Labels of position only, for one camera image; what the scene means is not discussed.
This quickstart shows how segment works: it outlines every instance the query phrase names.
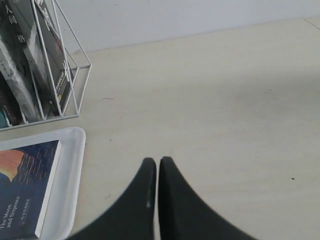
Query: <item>white wire magazine rack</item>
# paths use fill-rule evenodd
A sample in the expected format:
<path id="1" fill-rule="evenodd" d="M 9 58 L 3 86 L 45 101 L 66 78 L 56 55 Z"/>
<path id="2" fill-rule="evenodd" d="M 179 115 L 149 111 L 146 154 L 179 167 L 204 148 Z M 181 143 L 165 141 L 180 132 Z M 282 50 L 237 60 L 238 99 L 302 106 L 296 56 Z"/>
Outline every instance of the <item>white wire magazine rack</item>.
<path id="1" fill-rule="evenodd" d="M 44 41 L 42 29 L 40 26 L 39 13 L 36 10 L 36 7 L 37 7 L 36 4 L 42 3 L 44 0 L 30 0 L 30 1 L 31 1 L 33 13 L 34 13 L 34 20 L 35 20 L 35 23 L 36 23 L 36 26 L 38 29 L 38 33 L 39 33 L 40 44 L 42 46 L 42 49 L 44 50 L 44 57 L 45 57 L 44 60 L 46 61 L 46 66 L 47 66 L 47 69 L 49 72 L 50 82 L 52 84 L 52 89 L 54 91 L 54 99 L 53 100 L 56 102 L 56 105 L 58 107 L 59 116 L 51 116 L 51 115 L 45 114 L 45 111 L 43 109 L 42 103 L 39 98 L 39 93 L 37 90 L 36 81 L 34 79 L 34 76 L 32 76 L 32 82 L 33 82 L 33 86 L 35 89 L 37 103 L 38 103 L 38 107 L 39 107 L 42 119 L 39 121 L 36 121 L 36 122 L 28 122 L 26 117 L 24 116 L 24 114 L 21 112 L 22 123 L 20 125 L 13 126 L 10 123 L 7 116 L 4 114 L 8 127 L 0 128 L 0 132 L 6 131 L 6 130 L 11 130 L 11 129 L 16 129 L 16 128 L 22 128 L 22 127 L 26 127 L 26 126 L 38 125 L 38 124 L 43 124 L 43 123 L 49 123 L 49 122 L 79 117 L 80 111 L 81 111 L 81 108 L 83 105 L 83 101 L 84 101 L 84 96 L 85 96 L 85 91 L 87 88 L 88 79 L 89 79 L 89 76 L 90 76 L 90 73 L 92 70 L 92 63 L 91 63 L 87 53 L 85 52 L 83 46 L 81 45 L 75 31 L 71 27 L 71 24 L 66 16 L 66 14 L 64 13 L 61 5 L 59 4 L 59 2 L 57 0 L 48 0 L 48 2 L 51 2 L 50 3 L 51 4 L 50 10 L 52 12 L 52 17 L 53 17 L 52 19 L 55 21 L 55 24 L 52 24 L 52 25 L 54 26 L 54 29 L 56 30 L 56 33 L 60 38 L 64 60 L 66 63 L 70 64 L 70 67 L 66 67 L 66 69 L 67 69 L 66 74 L 68 76 L 69 84 L 70 84 L 70 92 L 68 94 L 68 97 L 67 97 L 67 100 L 66 100 L 64 107 L 61 108 L 61 106 L 59 104 L 60 101 L 58 98 L 58 94 L 57 94 L 56 88 L 54 87 L 55 82 L 54 82 L 53 74 L 52 74 L 51 67 L 50 67 L 48 53 L 46 50 L 46 43 Z M 67 50 L 65 42 L 64 42 L 63 34 L 62 34 L 63 31 L 66 32 L 66 29 L 64 28 L 62 31 L 61 24 L 64 24 L 65 27 L 68 28 L 71 35 L 74 37 L 74 40 L 77 43 L 77 46 L 79 49 L 77 51 L 77 53 L 71 54 Z"/>

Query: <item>book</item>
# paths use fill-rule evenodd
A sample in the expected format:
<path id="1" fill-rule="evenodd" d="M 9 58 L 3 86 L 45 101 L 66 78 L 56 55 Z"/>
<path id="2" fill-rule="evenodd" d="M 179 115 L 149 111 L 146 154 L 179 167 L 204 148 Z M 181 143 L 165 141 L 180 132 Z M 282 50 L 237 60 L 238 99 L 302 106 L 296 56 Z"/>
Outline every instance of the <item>book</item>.
<path id="1" fill-rule="evenodd" d="M 35 2 L 36 15 L 45 45 L 41 44 L 40 33 L 36 25 L 32 0 L 5 0 L 9 9 L 8 15 L 14 18 L 12 26 L 16 31 L 16 37 L 20 41 L 23 51 L 34 72 L 36 81 L 41 89 L 41 96 L 45 96 L 42 102 L 49 102 L 55 116 L 59 115 L 58 105 L 63 111 L 70 93 L 70 83 L 67 75 L 69 64 L 66 63 L 62 44 L 53 27 L 51 17 L 47 11 L 45 1 Z M 48 70 L 45 58 L 47 52 L 51 73 Z"/>
<path id="2" fill-rule="evenodd" d="M 26 56 L 19 47 L 6 9 L 0 7 L 0 72 L 29 122 L 41 120 L 38 100 Z"/>
<path id="3" fill-rule="evenodd" d="M 8 127 L 4 111 L 0 109 L 0 129 Z"/>
<path id="4" fill-rule="evenodd" d="M 0 109 L 4 111 L 11 125 L 21 124 L 22 115 L 19 104 L 11 92 L 5 78 L 0 73 Z"/>
<path id="5" fill-rule="evenodd" d="M 0 240 L 40 238 L 61 147 L 54 140 L 0 151 Z"/>

